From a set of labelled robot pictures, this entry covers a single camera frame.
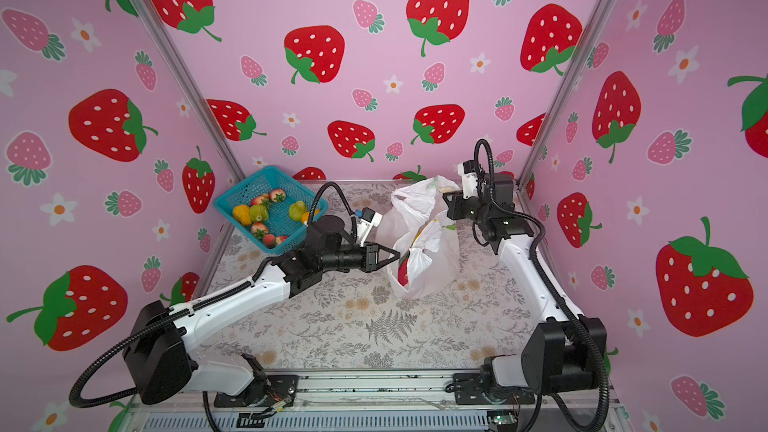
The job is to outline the pink fake dragon fruit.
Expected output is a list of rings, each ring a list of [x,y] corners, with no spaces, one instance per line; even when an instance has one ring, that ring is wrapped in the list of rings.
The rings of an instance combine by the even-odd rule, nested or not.
[[[398,269],[397,269],[397,280],[398,283],[405,287],[409,284],[409,277],[408,277],[408,260],[409,260],[410,253],[407,252],[399,261]]]

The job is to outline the white lemon print plastic bag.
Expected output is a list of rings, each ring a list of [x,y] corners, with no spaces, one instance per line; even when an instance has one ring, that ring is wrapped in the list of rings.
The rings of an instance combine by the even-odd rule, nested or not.
[[[438,292],[460,273],[459,237],[456,222],[447,217],[443,200],[458,185],[436,176],[399,188],[390,194],[392,207],[378,226],[376,241],[397,250],[408,260],[409,284],[397,280],[398,263],[384,268],[396,298],[416,300]]]

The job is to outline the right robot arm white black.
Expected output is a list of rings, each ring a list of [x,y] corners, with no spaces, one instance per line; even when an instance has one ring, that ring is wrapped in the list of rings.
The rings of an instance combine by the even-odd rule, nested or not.
[[[598,318],[584,315],[557,283],[540,257],[546,235],[541,220],[516,210],[516,182],[495,170],[489,142],[476,142],[472,159],[458,172],[459,192],[446,192],[447,216],[468,220],[481,247],[488,247],[516,280],[530,311],[533,329],[518,354],[483,361],[474,373],[457,374],[445,388],[457,403],[520,405],[532,397],[525,423],[518,412],[501,412],[493,431],[530,431],[545,398],[550,397],[575,431],[599,431],[610,410],[609,373],[604,361],[607,331]]]

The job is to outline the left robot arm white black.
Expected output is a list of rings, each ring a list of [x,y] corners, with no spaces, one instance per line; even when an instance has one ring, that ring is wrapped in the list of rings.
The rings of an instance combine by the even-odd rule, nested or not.
[[[328,272],[379,271],[400,258],[398,251],[371,242],[381,215],[370,208],[346,210],[348,217],[311,214],[304,240],[287,252],[262,260],[256,271],[212,294],[164,307],[145,306],[132,334],[99,356],[76,379],[68,401],[85,409],[136,395],[145,405],[182,392],[215,392],[234,399],[261,394],[267,382],[249,354],[215,359],[195,350],[212,335],[256,311],[293,298]],[[133,387],[97,398],[83,395],[89,380],[112,358],[122,356]]]

